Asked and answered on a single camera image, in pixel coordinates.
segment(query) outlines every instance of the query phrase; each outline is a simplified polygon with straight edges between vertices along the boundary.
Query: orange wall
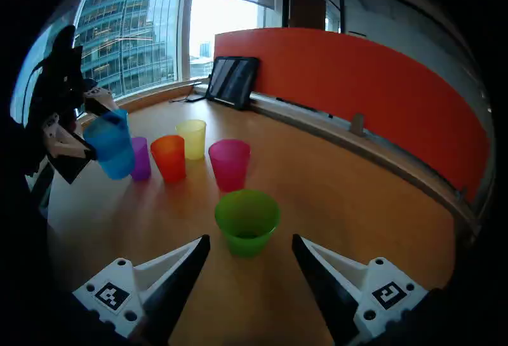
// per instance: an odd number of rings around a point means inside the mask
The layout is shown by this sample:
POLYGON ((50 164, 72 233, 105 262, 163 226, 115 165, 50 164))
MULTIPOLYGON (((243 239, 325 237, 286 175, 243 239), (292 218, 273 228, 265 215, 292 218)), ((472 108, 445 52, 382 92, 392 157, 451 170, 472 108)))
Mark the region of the orange wall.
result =
POLYGON ((489 143, 464 99, 424 65, 365 39, 312 29, 215 37, 215 56, 261 60, 255 91, 364 126, 417 156, 472 201, 489 143))

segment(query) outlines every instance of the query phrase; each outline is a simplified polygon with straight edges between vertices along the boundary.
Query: skyscraper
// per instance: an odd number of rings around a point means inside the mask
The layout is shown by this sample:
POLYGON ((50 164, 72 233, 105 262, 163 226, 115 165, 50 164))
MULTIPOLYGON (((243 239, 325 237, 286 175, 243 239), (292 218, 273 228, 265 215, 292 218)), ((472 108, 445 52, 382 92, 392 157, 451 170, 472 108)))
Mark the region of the skyscraper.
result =
POLYGON ((199 56, 203 58, 210 57, 210 42, 201 43, 199 45, 199 56))
POLYGON ((126 95, 176 79, 178 0, 85 0, 76 29, 81 71, 126 95))

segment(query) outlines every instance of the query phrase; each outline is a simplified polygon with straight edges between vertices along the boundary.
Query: blue cup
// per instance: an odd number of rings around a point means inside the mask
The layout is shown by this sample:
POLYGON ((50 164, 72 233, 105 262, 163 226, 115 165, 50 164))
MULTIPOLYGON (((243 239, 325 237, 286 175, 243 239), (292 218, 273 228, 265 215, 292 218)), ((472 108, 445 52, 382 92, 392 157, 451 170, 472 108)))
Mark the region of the blue cup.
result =
POLYGON ((83 132, 86 142, 97 152, 97 161, 113 180, 128 176, 134 169, 127 112, 117 109, 96 118, 83 132))

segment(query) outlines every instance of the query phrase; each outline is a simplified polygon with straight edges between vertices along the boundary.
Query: plastic cup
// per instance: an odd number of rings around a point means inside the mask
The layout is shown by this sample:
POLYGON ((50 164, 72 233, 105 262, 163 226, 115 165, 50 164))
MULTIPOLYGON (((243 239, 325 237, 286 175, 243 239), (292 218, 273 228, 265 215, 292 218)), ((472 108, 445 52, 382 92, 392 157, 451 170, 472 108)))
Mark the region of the plastic cup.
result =
POLYGON ((250 146, 240 140, 221 140, 209 149, 211 166, 221 191, 243 189, 250 160, 250 146))
POLYGON ((239 190, 227 194, 215 206, 215 221, 233 255, 253 257, 278 226, 279 206, 264 192, 239 190))
POLYGON ((202 120, 186 120, 178 124, 176 129, 177 134, 185 140, 185 158, 203 158, 206 122, 202 120))
POLYGON ((134 169, 127 112, 117 109, 96 118, 83 131, 84 139, 97 152, 97 161, 113 180, 128 176, 134 169))
POLYGON ((161 137, 152 142, 150 151, 165 182, 178 182, 185 178, 185 151, 182 137, 161 137))
POLYGON ((134 137, 132 139, 132 149, 134 150, 134 170, 131 172, 134 181, 142 181, 150 178, 152 172, 150 168, 150 156, 148 155, 147 139, 145 137, 134 137))

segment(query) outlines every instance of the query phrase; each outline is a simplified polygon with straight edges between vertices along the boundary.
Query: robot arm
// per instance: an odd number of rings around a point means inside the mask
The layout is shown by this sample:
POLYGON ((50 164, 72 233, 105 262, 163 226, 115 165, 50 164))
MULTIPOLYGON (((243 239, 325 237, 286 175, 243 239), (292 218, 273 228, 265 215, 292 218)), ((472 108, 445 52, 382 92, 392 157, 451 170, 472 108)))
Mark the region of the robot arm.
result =
POLYGON ((364 265, 296 234, 293 253, 336 345, 378 338, 428 295, 385 258, 364 265))
POLYGON ((209 250, 203 235, 136 267, 118 258, 73 294, 125 339, 165 346, 209 250))
POLYGON ((35 147, 28 170, 37 170, 44 155, 72 183, 91 159, 95 149, 76 133, 75 109, 101 116, 118 109, 111 92, 97 87, 81 74, 82 47, 73 48, 74 26, 58 34, 53 49, 37 67, 43 71, 34 87, 27 133, 35 147))

